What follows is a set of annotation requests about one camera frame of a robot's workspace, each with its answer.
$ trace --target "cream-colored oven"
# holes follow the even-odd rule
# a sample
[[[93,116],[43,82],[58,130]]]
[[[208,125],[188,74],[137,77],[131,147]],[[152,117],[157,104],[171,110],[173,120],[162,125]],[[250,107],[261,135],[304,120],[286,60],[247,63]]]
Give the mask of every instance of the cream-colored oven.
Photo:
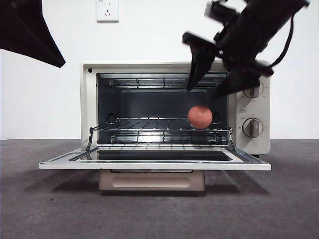
[[[204,190],[204,170],[271,170],[270,78],[255,89],[214,100],[227,71],[212,71],[190,92],[189,63],[84,63],[80,149],[43,169],[99,169],[102,190]],[[194,129],[188,110],[213,112]]]

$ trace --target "white wall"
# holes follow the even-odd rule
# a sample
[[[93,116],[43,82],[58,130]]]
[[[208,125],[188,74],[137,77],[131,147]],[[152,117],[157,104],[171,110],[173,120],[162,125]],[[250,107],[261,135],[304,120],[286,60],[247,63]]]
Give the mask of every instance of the white wall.
[[[187,61],[186,30],[211,39],[222,26],[203,16],[206,0],[120,0],[120,23],[97,24],[95,0],[43,0],[66,64],[61,69],[1,51],[1,138],[79,138],[82,61]],[[230,5],[241,9],[243,1]],[[275,67],[271,138],[319,138],[318,0],[295,17],[295,35]],[[260,59],[275,60],[285,26]]]

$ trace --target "red ball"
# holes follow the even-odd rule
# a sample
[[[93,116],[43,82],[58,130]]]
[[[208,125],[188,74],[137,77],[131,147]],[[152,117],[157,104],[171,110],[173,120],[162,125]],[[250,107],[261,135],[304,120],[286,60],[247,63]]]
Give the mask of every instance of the red ball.
[[[189,110],[187,118],[194,128],[204,129],[213,121],[213,114],[206,106],[194,106]]]

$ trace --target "oven cavity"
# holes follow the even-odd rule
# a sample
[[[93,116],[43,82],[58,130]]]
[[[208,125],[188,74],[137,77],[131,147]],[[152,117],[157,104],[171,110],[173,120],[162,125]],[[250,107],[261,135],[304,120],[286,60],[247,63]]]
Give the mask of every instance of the oven cavity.
[[[187,73],[98,73],[96,77],[98,126],[90,128],[90,139],[96,132],[99,145],[229,144],[227,97],[211,97],[225,73],[208,73],[190,92]],[[196,105],[207,106],[214,114],[206,129],[188,123],[187,113]]]

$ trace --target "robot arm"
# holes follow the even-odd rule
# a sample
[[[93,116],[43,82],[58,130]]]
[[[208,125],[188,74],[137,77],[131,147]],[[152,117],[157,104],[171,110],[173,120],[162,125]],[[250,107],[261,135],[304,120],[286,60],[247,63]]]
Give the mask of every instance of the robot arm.
[[[293,34],[293,18],[302,7],[308,6],[306,0],[245,0],[246,7],[241,13],[222,4],[227,0],[208,3],[205,15],[222,23],[224,28],[208,42],[188,32],[183,42],[192,52],[192,65],[187,90],[190,91],[210,70],[215,57],[221,58],[230,72],[220,84],[213,97],[218,98],[237,91],[260,85],[261,75],[270,76],[272,67],[285,56]],[[291,29],[282,54],[270,66],[256,61],[269,40],[291,19]]]

